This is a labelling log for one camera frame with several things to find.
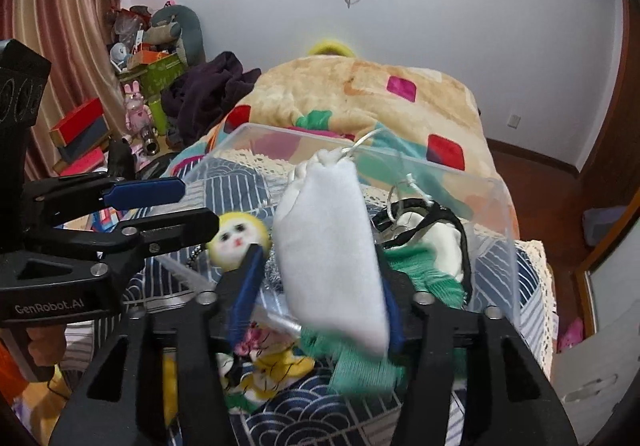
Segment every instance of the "pink toy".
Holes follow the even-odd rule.
[[[558,352],[575,347],[584,340],[584,324],[580,318],[576,318],[558,341]]]
[[[260,349],[262,330],[258,328],[255,322],[252,322],[244,335],[244,341],[238,343],[234,352],[238,356],[248,356],[252,350]]]
[[[126,93],[124,98],[125,125],[127,130],[135,135],[145,126],[153,124],[153,116],[151,109],[145,105],[145,99],[140,94],[140,84],[137,81],[133,82],[133,90],[131,86],[124,85],[124,91]]]

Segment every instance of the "striped curtain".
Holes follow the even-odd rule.
[[[0,39],[15,38],[52,62],[25,165],[29,179],[52,176],[60,158],[49,129],[87,98],[99,97],[109,127],[124,130],[124,106],[106,45],[120,0],[0,0]]]

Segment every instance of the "orange box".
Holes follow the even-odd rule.
[[[155,63],[165,56],[167,56],[166,52],[154,52],[147,50],[138,51],[129,58],[129,61],[127,62],[127,70],[130,71],[138,65],[149,65],[150,63]]]

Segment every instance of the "purple clothing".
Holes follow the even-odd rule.
[[[254,89],[260,69],[242,72],[232,52],[186,71],[161,93],[165,114],[177,118],[185,146],[204,136]]]

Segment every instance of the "metal screw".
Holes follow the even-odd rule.
[[[133,309],[129,314],[130,320],[139,320],[140,318],[145,317],[146,310],[143,307],[137,307]]]
[[[200,305],[211,305],[212,303],[215,303],[217,299],[218,296],[216,296],[216,293],[213,291],[203,291],[196,296],[196,302]]]
[[[502,311],[498,309],[495,305],[489,305],[486,309],[484,309],[484,315],[489,318],[489,320],[500,320],[502,319]]]
[[[108,270],[109,270],[109,266],[103,263],[93,264],[90,269],[91,274],[94,276],[102,276],[104,274],[107,274]]]
[[[430,292],[420,291],[414,294],[414,301],[418,305],[431,305],[435,303],[436,297]]]

